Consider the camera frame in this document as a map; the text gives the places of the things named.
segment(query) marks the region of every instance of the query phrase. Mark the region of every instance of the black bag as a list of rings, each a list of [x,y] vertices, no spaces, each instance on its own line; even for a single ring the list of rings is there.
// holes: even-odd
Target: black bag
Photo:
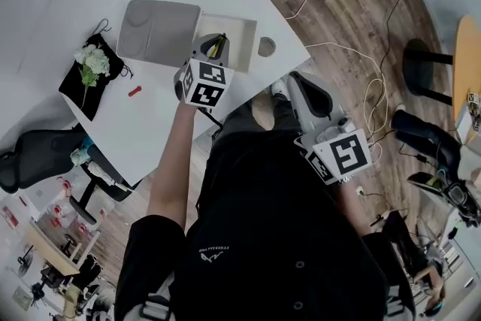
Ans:
[[[100,98],[102,97],[105,87],[111,80],[114,80],[119,76],[120,72],[123,70],[124,63],[121,58],[119,58],[108,46],[108,44],[105,43],[102,35],[92,35],[89,39],[87,39],[86,45],[89,44],[94,44],[96,47],[100,46],[100,48],[104,51],[105,56],[108,58],[108,62],[110,64],[110,75],[106,77],[101,74],[100,77],[98,77],[97,86],[89,87],[87,94],[85,95],[85,102],[83,102],[85,86],[82,84],[82,76],[80,75],[82,65],[75,61],[74,65],[72,65],[72,68],[60,85],[59,91],[68,96],[76,104],[76,106],[82,110],[89,120],[93,120],[95,114],[97,113],[98,105],[100,104]]]

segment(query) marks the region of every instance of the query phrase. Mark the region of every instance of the black office chair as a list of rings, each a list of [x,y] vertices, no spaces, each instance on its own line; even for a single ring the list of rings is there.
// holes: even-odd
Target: black office chair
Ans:
[[[0,187],[14,194],[18,189],[69,172],[74,167],[70,155],[85,137],[82,128],[21,134],[15,150],[0,156]]]
[[[107,161],[107,158],[105,158],[104,154],[101,153],[101,151],[97,148],[97,146],[92,145],[91,147],[89,147],[89,149],[87,150],[87,153],[89,154],[92,161],[95,162],[97,165],[99,165],[102,168],[102,170],[104,170],[113,180],[131,189],[131,190],[125,191],[120,189],[118,186],[108,185],[103,179],[92,174],[87,168],[87,164],[85,163],[82,164],[81,166],[82,169],[90,177],[91,181],[87,186],[87,188],[85,189],[85,192],[83,192],[82,198],[79,201],[74,197],[70,197],[69,202],[73,206],[75,211],[77,211],[79,215],[81,215],[82,218],[84,218],[85,221],[87,221],[87,223],[89,223],[90,225],[95,225],[97,221],[86,210],[86,206],[89,203],[89,200],[92,197],[92,194],[95,191],[95,188],[97,186],[100,187],[101,190],[103,190],[105,193],[107,193],[107,195],[109,195],[112,199],[120,202],[126,199],[132,193],[132,190],[134,190],[138,186],[140,181],[137,182],[134,186],[130,186],[122,178],[122,176],[117,172],[117,170],[112,166],[112,164],[109,161]]]

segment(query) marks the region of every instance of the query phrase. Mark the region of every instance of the chair backrest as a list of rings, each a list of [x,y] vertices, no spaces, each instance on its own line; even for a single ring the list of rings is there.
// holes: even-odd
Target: chair backrest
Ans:
[[[14,153],[0,160],[0,187],[14,193],[70,171],[74,167],[70,155],[85,136],[78,130],[32,130],[22,134]]]

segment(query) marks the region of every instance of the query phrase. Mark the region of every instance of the shirt logo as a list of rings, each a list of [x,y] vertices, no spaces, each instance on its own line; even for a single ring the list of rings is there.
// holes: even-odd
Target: shirt logo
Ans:
[[[201,254],[201,258],[203,261],[208,261],[212,263],[216,259],[218,259],[219,256],[223,254],[226,250],[228,250],[228,246],[214,246],[200,249],[198,252]]]

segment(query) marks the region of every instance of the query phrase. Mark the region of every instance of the white desk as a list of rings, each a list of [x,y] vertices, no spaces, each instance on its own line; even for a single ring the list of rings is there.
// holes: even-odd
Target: white desk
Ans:
[[[112,37],[116,38],[118,35],[130,0],[86,1],[91,2],[89,6],[93,9],[97,2],[102,6],[105,17],[113,27],[104,34],[110,43]],[[218,119],[225,117],[309,58],[303,44],[269,0],[167,1],[199,5],[206,13],[258,21],[250,72],[248,75],[234,76],[228,94],[213,112]],[[277,49],[273,56],[263,58],[257,55],[257,46],[262,36],[268,36],[275,41]],[[126,64],[135,76],[131,80],[128,77],[118,77],[109,84],[92,122],[85,118],[71,101],[66,101],[101,152],[118,172],[133,184],[157,166],[174,118],[177,99],[172,81],[175,68],[136,61],[126,61]],[[142,86],[142,91],[129,98],[128,93],[136,86]],[[207,118],[198,114],[194,136],[197,137],[211,125]]]

